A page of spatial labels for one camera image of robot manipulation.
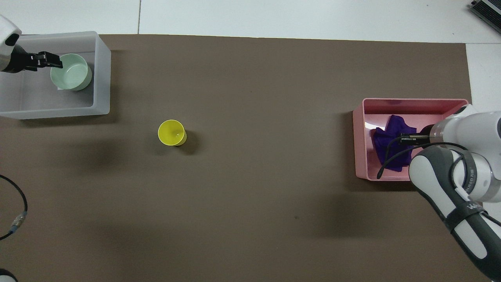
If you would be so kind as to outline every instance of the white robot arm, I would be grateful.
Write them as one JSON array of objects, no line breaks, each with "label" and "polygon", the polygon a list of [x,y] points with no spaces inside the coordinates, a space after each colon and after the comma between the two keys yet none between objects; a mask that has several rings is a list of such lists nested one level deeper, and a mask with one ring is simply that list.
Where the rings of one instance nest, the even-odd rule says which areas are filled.
[{"label": "white robot arm", "polygon": [[476,202],[501,201],[501,112],[471,105],[435,124],[429,146],[409,166],[409,177],[475,266],[501,281],[501,226]]},{"label": "white robot arm", "polygon": [[49,52],[27,53],[16,42],[21,30],[4,16],[0,15],[0,71],[17,73],[22,70],[37,71],[38,68],[62,68],[58,55]]}]

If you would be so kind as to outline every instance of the yellow cup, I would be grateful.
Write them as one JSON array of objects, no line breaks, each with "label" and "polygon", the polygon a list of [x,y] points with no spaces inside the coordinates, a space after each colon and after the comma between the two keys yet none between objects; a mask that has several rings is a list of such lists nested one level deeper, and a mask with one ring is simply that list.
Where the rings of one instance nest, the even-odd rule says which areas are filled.
[{"label": "yellow cup", "polygon": [[158,128],[158,139],[167,146],[181,146],[186,141],[186,131],[180,122],[169,119]]}]

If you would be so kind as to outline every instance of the white plastic container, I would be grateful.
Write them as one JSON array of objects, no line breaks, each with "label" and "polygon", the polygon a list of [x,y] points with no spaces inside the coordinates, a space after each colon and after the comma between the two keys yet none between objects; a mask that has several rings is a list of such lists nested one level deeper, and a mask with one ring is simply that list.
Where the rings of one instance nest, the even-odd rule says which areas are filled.
[{"label": "white plastic container", "polygon": [[50,68],[0,72],[0,116],[15,119],[107,114],[110,111],[111,51],[96,32],[25,35],[17,42],[26,52],[82,56],[92,70],[88,87],[60,90]]}]

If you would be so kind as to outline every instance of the purple cloth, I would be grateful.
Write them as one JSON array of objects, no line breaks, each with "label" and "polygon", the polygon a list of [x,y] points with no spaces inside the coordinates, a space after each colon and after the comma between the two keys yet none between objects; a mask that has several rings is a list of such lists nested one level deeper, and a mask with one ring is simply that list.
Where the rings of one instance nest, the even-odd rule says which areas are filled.
[{"label": "purple cloth", "polygon": [[[381,128],[376,128],[372,139],[374,141],[374,148],[376,149],[377,157],[379,158],[379,162],[381,164],[384,163],[385,155],[386,155],[386,147],[393,139],[400,136],[401,133],[416,133],[416,128],[410,127],[405,124],[404,119],[401,116],[391,115],[388,125],[386,126],[386,130],[382,130]],[[401,152],[411,146],[401,145],[399,141],[395,141],[391,144],[390,150],[388,153],[388,158],[391,158],[398,152]],[[401,172],[402,167],[406,167],[410,164],[411,151],[398,156],[396,159],[392,160],[387,169],[391,169],[393,171]]]}]

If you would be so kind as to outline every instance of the light green bowl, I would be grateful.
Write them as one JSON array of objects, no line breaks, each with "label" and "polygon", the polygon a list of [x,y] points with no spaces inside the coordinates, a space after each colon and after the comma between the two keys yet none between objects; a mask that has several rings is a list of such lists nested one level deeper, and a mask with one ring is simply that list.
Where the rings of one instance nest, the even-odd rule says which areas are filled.
[{"label": "light green bowl", "polygon": [[60,57],[63,68],[51,68],[52,82],[60,89],[82,90],[92,79],[92,71],[82,56],[66,54]]}]

